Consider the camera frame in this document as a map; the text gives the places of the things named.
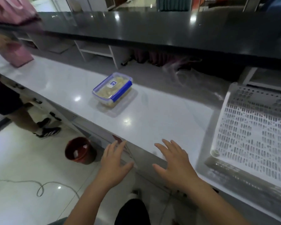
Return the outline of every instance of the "pink shopping bag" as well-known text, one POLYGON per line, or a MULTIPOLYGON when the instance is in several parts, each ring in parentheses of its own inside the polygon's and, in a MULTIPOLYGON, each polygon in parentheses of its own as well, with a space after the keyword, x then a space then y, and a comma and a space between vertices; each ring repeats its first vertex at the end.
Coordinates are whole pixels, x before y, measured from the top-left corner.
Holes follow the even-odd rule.
POLYGON ((10 42, 6 48, 0 50, 1 56, 7 60, 12 66, 19 68, 20 66, 32 61, 34 58, 23 45, 18 42, 10 42))
POLYGON ((20 24, 37 16, 28 0, 0 0, 0 23, 20 24))

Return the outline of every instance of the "teal fabric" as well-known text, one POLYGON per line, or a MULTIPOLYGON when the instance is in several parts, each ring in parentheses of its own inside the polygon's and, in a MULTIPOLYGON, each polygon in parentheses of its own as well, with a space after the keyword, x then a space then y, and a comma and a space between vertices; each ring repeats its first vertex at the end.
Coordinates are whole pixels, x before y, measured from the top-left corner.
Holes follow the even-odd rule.
POLYGON ((159 11, 189 11, 191 0, 156 0, 159 11))
POLYGON ((50 224, 48 224, 48 225, 63 225, 64 222, 66 221, 66 219, 67 219, 67 217, 65 217, 65 218, 63 218, 63 219, 60 219, 60 220, 57 220, 57 221, 55 221, 55 222, 53 222, 53 223, 50 223, 50 224))

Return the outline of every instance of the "perforated basket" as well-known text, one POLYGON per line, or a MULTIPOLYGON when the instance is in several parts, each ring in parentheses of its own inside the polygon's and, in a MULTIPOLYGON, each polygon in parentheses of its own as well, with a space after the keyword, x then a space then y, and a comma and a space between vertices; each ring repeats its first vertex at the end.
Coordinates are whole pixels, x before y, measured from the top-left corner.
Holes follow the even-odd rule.
POLYGON ((281 200, 281 94, 231 84, 208 166, 281 200))

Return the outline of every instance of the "white countertop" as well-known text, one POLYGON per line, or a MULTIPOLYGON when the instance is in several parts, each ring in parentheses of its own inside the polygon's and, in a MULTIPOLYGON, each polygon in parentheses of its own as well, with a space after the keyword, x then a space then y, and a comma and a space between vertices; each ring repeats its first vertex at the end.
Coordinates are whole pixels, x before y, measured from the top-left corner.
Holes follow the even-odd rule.
POLYGON ((132 91, 115 109, 106 110, 94 99, 92 89, 116 71, 112 60, 94 57, 83 63, 79 53, 70 52, 63 58, 68 64, 54 54, 54 60, 34 58, 15 69, 0 56, 0 74, 160 158, 163 156, 154 143, 161 143, 162 138, 175 140, 187 151, 203 180, 281 221, 275 213, 251 201, 251 196, 245 196, 244 190, 229 187, 227 180, 203 164, 210 151, 221 102, 206 99, 203 91, 170 83, 162 68, 130 62, 118 72, 134 79, 132 91))

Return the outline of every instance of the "container lid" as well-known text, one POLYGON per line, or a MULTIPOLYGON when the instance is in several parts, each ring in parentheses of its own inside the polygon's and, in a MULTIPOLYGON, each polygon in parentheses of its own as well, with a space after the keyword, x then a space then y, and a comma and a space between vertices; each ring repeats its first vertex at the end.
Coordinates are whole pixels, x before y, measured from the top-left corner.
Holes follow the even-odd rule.
POLYGON ((115 102, 131 87, 132 81, 130 76, 114 72, 94 88, 93 94, 101 100, 115 102))

